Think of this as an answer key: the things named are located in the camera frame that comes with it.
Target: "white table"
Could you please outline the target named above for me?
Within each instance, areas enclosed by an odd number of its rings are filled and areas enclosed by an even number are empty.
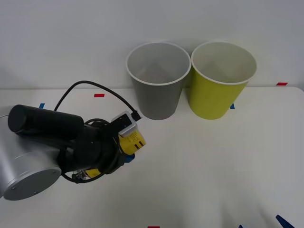
[[[116,89],[138,108],[132,89]],[[53,109],[65,90],[1,90],[0,106]],[[94,98],[94,93],[105,93]],[[60,111],[110,121],[127,108],[107,92],[74,90]],[[89,184],[60,178],[21,201],[0,200],[1,228],[280,228],[304,226],[304,93],[246,88],[235,110],[197,117],[183,93],[167,120],[143,118],[147,145]]]

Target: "black cable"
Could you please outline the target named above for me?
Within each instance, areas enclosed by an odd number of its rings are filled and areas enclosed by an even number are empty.
[[[89,84],[89,85],[93,85],[93,86],[96,86],[98,88],[101,88],[111,94],[113,94],[114,96],[116,96],[119,100],[121,100],[122,102],[124,102],[131,110],[132,112],[137,112],[123,97],[121,97],[119,94],[115,93],[114,91],[112,91],[111,89],[103,86],[103,85],[100,85],[98,83],[95,83],[95,82],[91,82],[91,81],[79,81],[79,82],[76,82],[74,83],[71,87],[68,88],[68,90],[65,92],[65,94],[63,94],[63,96],[60,98],[59,102],[57,103],[54,111],[57,111],[57,109],[59,108],[60,104],[62,103],[62,101],[65,99],[65,97],[69,94],[69,92],[71,92],[71,90],[79,85],[79,84]]]

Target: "tape marker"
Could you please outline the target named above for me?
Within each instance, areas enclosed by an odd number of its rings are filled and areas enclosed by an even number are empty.
[[[287,85],[288,82],[278,82],[278,84],[276,84],[277,86],[285,86]]]
[[[94,94],[94,97],[104,97],[105,94]]]

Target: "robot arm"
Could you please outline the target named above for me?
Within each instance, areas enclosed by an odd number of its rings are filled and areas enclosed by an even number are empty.
[[[87,183],[124,165],[119,137],[136,129],[137,113],[107,122],[24,105],[0,109],[0,197],[22,200],[51,186],[62,175]],[[97,170],[92,178],[67,172]]]

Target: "blue tape marker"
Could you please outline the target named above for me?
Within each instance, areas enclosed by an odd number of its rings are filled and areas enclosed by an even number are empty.
[[[43,108],[44,105],[45,105],[45,103],[41,103],[40,106],[39,106],[39,108]]]

